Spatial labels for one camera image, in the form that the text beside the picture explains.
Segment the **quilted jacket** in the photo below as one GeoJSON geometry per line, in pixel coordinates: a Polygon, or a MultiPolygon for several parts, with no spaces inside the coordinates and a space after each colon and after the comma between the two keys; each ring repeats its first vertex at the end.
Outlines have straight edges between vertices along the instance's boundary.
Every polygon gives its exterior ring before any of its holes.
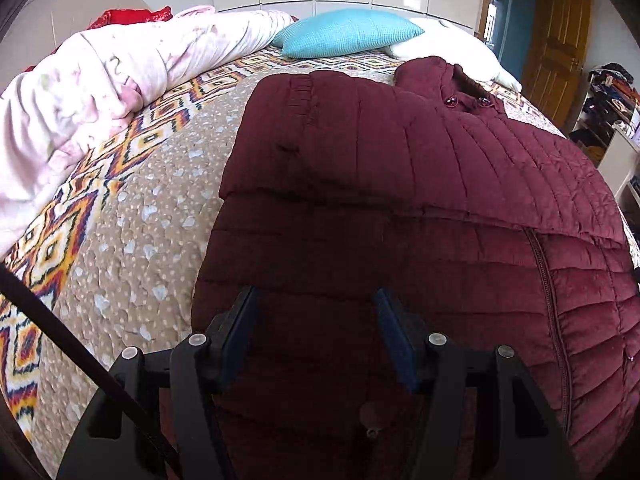
{"type": "Polygon", "coordinates": [[[261,289],[244,368],[217,400],[240,480],[400,477],[420,399],[382,341],[380,286],[460,344],[513,346],[585,478],[625,439],[640,300],[615,200],[572,143],[508,119],[459,66],[407,62],[395,87],[265,78],[220,196],[192,325],[261,289]]]}

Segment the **jacket zipper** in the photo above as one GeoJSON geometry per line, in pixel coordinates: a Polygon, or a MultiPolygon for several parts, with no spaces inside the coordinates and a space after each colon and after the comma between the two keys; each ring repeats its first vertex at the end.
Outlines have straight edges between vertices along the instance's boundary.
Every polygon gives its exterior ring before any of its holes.
{"type": "Polygon", "coordinates": [[[558,362],[558,366],[560,367],[560,372],[562,374],[562,419],[561,425],[565,434],[569,435],[570,426],[571,426],[571,398],[572,398],[572,385],[571,380],[569,378],[569,357],[566,353],[566,348],[564,347],[564,343],[562,342],[562,336],[560,333],[560,325],[557,316],[557,308],[556,308],[556,295],[554,293],[551,275],[549,272],[548,263],[545,258],[545,254],[543,253],[542,247],[540,246],[540,241],[536,236],[533,229],[525,228],[524,229],[527,238],[529,239],[529,243],[531,248],[533,249],[533,253],[536,257],[536,263],[538,264],[538,270],[540,272],[540,278],[542,279],[542,286],[545,291],[545,301],[546,301],[546,311],[549,320],[549,328],[551,331],[551,341],[554,346],[554,351],[556,352],[556,360],[558,362]]]}

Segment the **crumpled blanket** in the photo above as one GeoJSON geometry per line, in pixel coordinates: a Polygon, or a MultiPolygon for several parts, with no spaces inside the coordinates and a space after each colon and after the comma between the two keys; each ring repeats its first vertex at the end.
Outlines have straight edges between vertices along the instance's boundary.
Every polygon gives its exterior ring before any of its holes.
{"type": "Polygon", "coordinates": [[[0,96],[0,256],[87,152],[167,90],[267,46],[292,18],[195,7],[78,32],[0,96]]]}

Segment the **bedspread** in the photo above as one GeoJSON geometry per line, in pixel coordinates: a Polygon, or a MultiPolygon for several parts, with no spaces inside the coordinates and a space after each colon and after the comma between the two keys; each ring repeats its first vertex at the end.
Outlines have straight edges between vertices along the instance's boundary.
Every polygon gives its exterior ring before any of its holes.
{"type": "MultiPolygon", "coordinates": [[[[280,56],[279,49],[269,47],[197,76],[143,109],[127,131],[91,150],[14,245],[5,264],[52,308],[86,234],[95,226],[107,200],[117,196],[140,164],[163,141],[183,129],[203,104],[229,92],[246,76],[272,68],[392,73],[400,64],[381,52],[288,60],[280,56]]],[[[488,88],[503,99],[509,117],[560,135],[521,95],[497,84],[488,88]]],[[[0,388],[21,428],[30,436],[39,377],[40,331],[14,306],[0,299],[0,388]]]]}

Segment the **white pillow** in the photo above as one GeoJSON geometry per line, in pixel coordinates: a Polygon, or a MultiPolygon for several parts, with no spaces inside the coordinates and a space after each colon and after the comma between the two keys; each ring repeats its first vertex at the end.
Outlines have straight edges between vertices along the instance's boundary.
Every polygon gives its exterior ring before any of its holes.
{"type": "Polygon", "coordinates": [[[516,92],[522,90],[517,79],[502,68],[495,54],[478,38],[446,20],[412,18],[410,21],[422,28],[424,34],[385,47],[391,57],[409,61],[439,56],[447,63],[460,65],[471,79],[495,81],[516,92]]]}

